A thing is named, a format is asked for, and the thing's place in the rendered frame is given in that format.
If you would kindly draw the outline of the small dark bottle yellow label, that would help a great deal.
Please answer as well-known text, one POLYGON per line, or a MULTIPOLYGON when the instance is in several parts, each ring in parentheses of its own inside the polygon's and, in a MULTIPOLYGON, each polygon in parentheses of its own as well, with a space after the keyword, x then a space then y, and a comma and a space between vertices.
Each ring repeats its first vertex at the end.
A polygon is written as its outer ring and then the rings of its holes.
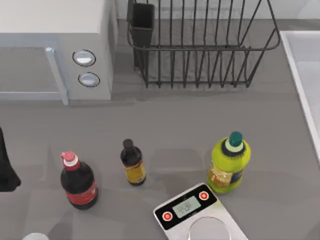
POLYGON ((142 185, 147 175, 141 150, 134 145, 133 140, 130 138, 125 139, 122 145, 123 149, 120 153, 120 159, 127 181, 133 186, 142 185))

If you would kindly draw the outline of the round microwave knob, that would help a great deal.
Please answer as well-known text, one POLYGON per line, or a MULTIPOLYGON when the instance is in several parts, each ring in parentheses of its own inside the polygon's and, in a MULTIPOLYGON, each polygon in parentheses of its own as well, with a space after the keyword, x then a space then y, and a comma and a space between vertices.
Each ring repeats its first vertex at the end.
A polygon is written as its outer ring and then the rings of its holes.
POLYGON ((86 72, 78 76, 78 82, 87 88, 97 87, 101 80, 98 75, 93 72, 86 72))
POLYGON ((90 67, 95 64, 96 56, 90 50, 81 49, 72 54, 72 60, 81 67, 90 67))

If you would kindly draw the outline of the yellow-green bottle with green cap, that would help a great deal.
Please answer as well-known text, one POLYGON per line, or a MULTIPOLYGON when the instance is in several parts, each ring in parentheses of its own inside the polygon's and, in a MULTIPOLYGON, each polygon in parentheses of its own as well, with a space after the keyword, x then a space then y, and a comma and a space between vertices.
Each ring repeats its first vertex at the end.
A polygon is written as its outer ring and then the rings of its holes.
POLYGON ((220 194, 236 189, 243 179, 251 155, 251 147, 243 139, 242 133, 231 132, 212 148, 207 184, 220 194))

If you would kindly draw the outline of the black cutlery holder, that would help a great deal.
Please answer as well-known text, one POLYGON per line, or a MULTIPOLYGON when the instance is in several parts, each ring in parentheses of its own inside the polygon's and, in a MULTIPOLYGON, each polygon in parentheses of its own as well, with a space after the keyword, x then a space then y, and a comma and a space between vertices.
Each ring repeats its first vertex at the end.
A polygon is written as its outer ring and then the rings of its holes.
POLYGON ((144 68, 145 54, 151 45, 155 21, 155 5, 128 0, 127 22, 131 35, 134 56, 134 67, 144 68))

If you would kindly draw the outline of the silver kitchen scale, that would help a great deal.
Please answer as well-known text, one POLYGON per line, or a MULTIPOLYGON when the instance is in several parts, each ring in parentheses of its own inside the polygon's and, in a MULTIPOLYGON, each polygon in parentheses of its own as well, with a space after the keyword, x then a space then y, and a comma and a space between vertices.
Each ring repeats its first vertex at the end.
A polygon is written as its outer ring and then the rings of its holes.
POLYGON ((203 182, 153 210, 168 240, 249 240, 203 182))

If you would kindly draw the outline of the dark bottle with red cap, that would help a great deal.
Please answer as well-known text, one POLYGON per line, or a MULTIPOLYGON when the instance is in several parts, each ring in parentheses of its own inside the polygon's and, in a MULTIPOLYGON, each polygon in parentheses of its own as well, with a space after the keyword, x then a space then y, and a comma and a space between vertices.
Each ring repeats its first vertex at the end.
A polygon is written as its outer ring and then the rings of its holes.
POLYGON ((63 170, 60 183, 67 200, 78 210, 88 210, 95 205, 99 189, 92 168, 73 151, 60 154, 63 170))

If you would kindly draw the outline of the pale microwave oven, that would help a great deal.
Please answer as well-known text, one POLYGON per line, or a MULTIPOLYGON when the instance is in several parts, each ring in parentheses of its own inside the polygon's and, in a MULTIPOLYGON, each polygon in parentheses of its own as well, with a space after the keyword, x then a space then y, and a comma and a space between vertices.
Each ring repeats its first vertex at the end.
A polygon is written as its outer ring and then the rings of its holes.
POLYGON ((109 101, 117 38, 115 0, 0 0, 0 101, 62 101, 46 47, 55 50, 68 103, 109 101), (96 56, 92 66, 73 61, 82 49, 96 56), (98 86, 78 82, 87 72, 98 86))

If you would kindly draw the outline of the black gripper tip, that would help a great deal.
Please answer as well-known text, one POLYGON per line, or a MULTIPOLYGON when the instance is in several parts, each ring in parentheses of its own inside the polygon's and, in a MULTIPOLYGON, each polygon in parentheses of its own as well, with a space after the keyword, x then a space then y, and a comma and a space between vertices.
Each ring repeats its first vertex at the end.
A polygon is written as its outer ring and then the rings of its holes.
POLYGON ((21 179, 10 163, 3 130, 0 127, 0 193, 13 192, 20 185, 21 179))

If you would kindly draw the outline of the white cup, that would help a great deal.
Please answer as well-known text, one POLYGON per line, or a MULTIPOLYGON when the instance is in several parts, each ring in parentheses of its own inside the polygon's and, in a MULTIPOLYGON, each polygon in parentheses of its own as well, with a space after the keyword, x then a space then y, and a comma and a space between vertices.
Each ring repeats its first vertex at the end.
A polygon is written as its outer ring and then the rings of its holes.
POLYGON ((22 240, 50 240, 50 239, 43 233, 32 232, 24 236, 22 240))

